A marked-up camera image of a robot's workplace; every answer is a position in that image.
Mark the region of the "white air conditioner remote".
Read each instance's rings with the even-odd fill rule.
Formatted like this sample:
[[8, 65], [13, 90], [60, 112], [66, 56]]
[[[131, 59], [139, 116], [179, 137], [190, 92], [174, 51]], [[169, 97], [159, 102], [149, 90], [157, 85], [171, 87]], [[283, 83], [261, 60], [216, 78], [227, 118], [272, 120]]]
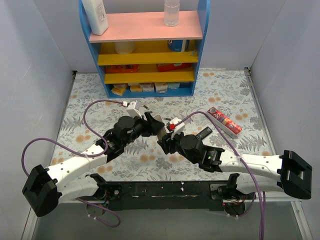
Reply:
[[157, 139], [161, 141], [162, 138], [167, 135], [165, 124], [162, 120], [162, 117], [159, 114], [156, 115], [154, 119], [155, 119], [154, 132], [156, 133]]

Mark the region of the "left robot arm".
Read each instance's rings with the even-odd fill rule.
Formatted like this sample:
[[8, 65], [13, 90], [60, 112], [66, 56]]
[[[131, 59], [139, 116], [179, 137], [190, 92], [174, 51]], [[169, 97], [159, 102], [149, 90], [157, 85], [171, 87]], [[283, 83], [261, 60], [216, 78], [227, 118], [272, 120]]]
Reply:
[[122, 116], [95, 144], [61, 164], [35, 166], [29, 173], [22, 194], [37, 217], [52, 212], [60, 202], [70, 200], [67, 184], [78, 176], [117, 158], [139, 137], [156, 136], [165, 124], [146, 112], [145, 117]]

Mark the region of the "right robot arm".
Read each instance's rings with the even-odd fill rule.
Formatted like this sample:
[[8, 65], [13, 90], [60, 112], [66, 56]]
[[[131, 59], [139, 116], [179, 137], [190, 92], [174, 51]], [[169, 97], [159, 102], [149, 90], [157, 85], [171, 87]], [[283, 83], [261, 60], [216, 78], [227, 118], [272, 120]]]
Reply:
[[206, 172], [230, 173], [226, 192], [232, 199], [253, 192], [284, 192], [301, 200], [312, 197], [312, 166], [292, 150], [273, 156], [236, 156], [223, 148], [204, 145], [193, 134], [160, 133], [157, 138], [165, 154], [179, 153]]

